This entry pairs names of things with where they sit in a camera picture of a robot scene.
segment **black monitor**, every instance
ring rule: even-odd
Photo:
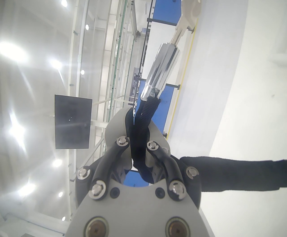
[[[89,148],[92,100],[55,95],[56,149]]]

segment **chrome cylinder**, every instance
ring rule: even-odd
[[[149,96],[159,98],[174,65],[177,62],[179,49],[172,43],[162,44],[150,73],[148,74],[145,87],[141,93],[141,99],[147,101]]]

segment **silver bolt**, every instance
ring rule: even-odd
[[[80,168],[77,172],[77,178],[80,180],[86,179],[91,173],[91,170],[86,170],[84,167]]]
[[[120,146],[120,147],[124,147],[126,145],[128,145],[128,142],[127,142],[127,139],[125,136],[121,136],[117,139],[117,144]]]
[[[184,199],[186,196],[186,188],[184,184],[180,181],[172,181],[169,185],[169,190],[177,194],[180,200]]]
[[[193,179],[196,175],[199,175],[199,172],[196,168],[189,166],[186,169],[186,174],[190,179]]]
[[[121,145],[124,145],[125,143],[126,143],[126,139],[124,138],[124,137],[120,137],[119,138],[119,143],[121,144]]]
[[[156,151],[158,149],[158,145],[154,141],[149,141],[148,142],[148,148],[151,151]]]
[[[101,191],[103,190],[103,186],[102,185],[100,185],[100,184],[95,184],[93,187],[92,187],[92,194],[94,195],[94,196],[98,196],[100,193],[101,193]]]
[[[100,199],[106,191],[106,184],[102,180],[97,180],[96,184],[93,185],[92,189],[89,191],[89,197],[92,199]]]
[[[173,187],[172,187],[172,191],[175,194],[179,195],[179,194],[183,193],[183,187],[180,184],[174,184]]]

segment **black fabric strap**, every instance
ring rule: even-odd
[[[237,161],[213,157],[182,157],[200,175],[203,192],[271,191],[287,187],[287,160]]]
[[[153,183],[150,169],[146,166],[146,143],[149,140],[148,126],[158,108],[160,100],[148,97],[147,101],[142,101],[135,115],[135,123],[131,131],[131,156],[133,165],[138,169],[144,180]]]

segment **yellow stripe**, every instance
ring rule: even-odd
[[[187,62],[186,62],[186,65],[185,65],[185,68],[184,68],[184,71],[183,71],[183,76],[182,76],[182,79],[181,79],[181,85],[180,85],[180,88],[179,88],[179,93],[178,93],[178,96],[177,96],[177,100],[175,102],[175,108],[174,108],[174,111],[173,111],[173,114],[172,114],[171,123],[170,123],[170,126],[169,126],[169,130],[168,130],[166,139],[168,139],[168,136],[169,136],[169,132],[170,132],[170,129],[171,129],[173,117],[174,117],[174,114],[175,114],[175,110],[177,108],[177,102],[178,102],[178,99],[179,99],[179,94],[180,94],[181,88],[183,86],[183,80],[184,80],[187,64],[188,64],[188,61],[189,61],[191,48],[192,48],[192,45],[193,45],[193,40],[194,40],[194,35],[195,35],[196,27],[197,27],[197,22],[198,22],[198,19],[197,19],[196,24],[195,24],[195,29],[194,29],[194,32],[193,32],[193,37],[192,37],[192,41],[191,41],[191,45],[190,45],[190,49],[189,49],[189,53],[188,53],[188,57],[187,57]]]

